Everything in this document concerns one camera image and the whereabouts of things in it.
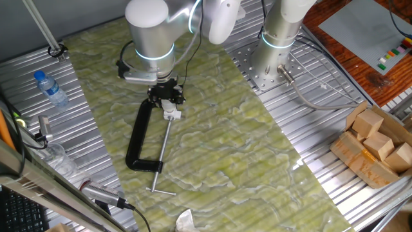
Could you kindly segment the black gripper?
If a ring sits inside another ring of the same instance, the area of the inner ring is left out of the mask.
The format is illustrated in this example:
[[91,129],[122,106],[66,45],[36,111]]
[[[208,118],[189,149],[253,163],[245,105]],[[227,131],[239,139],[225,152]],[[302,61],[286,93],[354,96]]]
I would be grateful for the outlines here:
[[183,88],[177,86],[175,79],[157,84],[147,91],[149,102],[156,108],[161,108],[161,99],[172,99],[174,104],[183,104],[186,99],[183,96]]

